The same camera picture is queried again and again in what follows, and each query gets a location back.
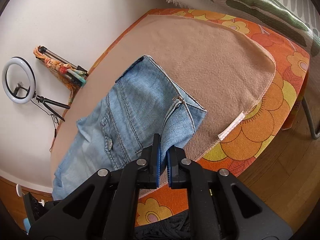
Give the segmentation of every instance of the blue jeans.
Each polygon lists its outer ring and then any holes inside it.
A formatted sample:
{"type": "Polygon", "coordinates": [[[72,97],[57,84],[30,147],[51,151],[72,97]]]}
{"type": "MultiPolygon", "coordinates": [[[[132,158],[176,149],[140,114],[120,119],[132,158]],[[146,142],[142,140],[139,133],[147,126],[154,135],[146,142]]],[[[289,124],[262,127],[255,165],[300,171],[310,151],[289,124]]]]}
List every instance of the blue jeans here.
{"type": "Polygon", "coordinates": [[[55,171],[52,196],[63,199],[101,168],[114,171],[137,159],[161,134],[161,163],[184,147],[207,111],[174,83],[150,56],[137,59],[93,112],[77,121],[78,133],[55,171]]]}

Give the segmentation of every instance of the white fabric tag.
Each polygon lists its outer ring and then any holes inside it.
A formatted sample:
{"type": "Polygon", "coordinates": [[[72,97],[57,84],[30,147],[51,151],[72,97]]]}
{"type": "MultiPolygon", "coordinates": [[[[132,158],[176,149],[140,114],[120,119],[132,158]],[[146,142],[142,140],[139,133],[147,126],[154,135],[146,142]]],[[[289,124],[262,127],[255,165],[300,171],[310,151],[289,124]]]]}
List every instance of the white fabric tag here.
{"type": "Polygon", "coordinates": [[[238,115],[236,119],[225,129],[222,133],[218,134],[220,141],[222,141],[231,131],[235,128],[244,118],[243,111],[238,115]]]}

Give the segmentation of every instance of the metal table leg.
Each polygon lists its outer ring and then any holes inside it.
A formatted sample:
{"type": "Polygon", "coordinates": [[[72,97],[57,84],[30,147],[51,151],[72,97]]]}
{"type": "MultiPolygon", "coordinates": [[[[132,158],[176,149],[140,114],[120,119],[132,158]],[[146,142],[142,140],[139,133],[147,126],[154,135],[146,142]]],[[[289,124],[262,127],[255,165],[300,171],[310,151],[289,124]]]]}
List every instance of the metal table leg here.
{"type": "Polygon", "coordinates": [[[308,120],[308,125],[310,128],[311,137],[313,138],[313,140],[317,140],[320,137],[320,129],[318,128],[317,132],[315,131],[312,116],[311,116],[309,106],[308,106],[308,103],[307,103],[305,97],[303,97],[303,99],[302,99],[302,106],[303,106],[304,113],[306,114],[306,117],[308,120]]]}

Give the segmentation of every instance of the orange floral tablecloth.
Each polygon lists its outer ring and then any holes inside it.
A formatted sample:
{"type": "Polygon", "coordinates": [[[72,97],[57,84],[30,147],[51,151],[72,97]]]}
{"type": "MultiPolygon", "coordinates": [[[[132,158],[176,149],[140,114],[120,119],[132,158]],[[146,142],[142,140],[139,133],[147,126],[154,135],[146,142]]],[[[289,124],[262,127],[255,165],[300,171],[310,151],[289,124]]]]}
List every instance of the orange floral tablecloth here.
{"type": "MultiPolygon", "coordinates": [[[[148,14],[178,15],[227,26],[244,33],[250,39],[262,45],[274,57],[276,75],[262,101],[246,115],[245,119],[222,142],[206,152],[198,161],[206,169],[217,171],[226,168],[235,176],[238,176],[254,162],[282,126],[283,129],[291,127],[301,104],[307,82],[309,54],[272,30],[241,18],[202,10],[153,9],[130,26],[107,49],[95,66],[127,32],[148,14]]],[[[170,190],[168,185],[165,185],[139,199],[136,226],[165,219],[187,208],[186,190],[170,190]]]]}

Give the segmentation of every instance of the metal button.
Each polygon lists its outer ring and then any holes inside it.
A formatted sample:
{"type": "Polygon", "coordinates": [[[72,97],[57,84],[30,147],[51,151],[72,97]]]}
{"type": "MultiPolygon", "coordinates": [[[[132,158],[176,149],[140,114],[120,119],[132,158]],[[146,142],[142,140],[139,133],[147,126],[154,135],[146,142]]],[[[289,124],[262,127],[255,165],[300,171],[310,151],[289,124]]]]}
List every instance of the metal button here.
{"type": "Polygon", "coordinates": [[[137,164],[139,166],[143,166],[143,165],[146,165],[147,161],[145,159],[138,159],[137,160],[137,164]]]}
{"type": "Polygon", "coordinates": [[[106,170],[106,169],[98,170],[98,175],[99,175],[100,177],[107,176],[107,175],[108,175],[108,170],[106,170]]]}
{"type": "Polygon", "coordinates": [[[221,169],[221,170],[219,170],[219,173],[221,176],[228,176],[229,175],[229,171],[227,169],[221,169]]]}
{"type": "Polygon", "coordinates": [[[112,142],[112,140],[109,138],[109,139],[108,139],[108,150],[109,150],[109,151],[111,150],[112,145],[113,145],[113,142],[112,142]]]}
{"type": "Polygon", "coordinates": [[[189,165],[189,164],[191,164],[191,160],[188,159],[188,158],[184,158],[184,159],[181,160],[181,163],[184,164],[184,165],[189,165]]]}

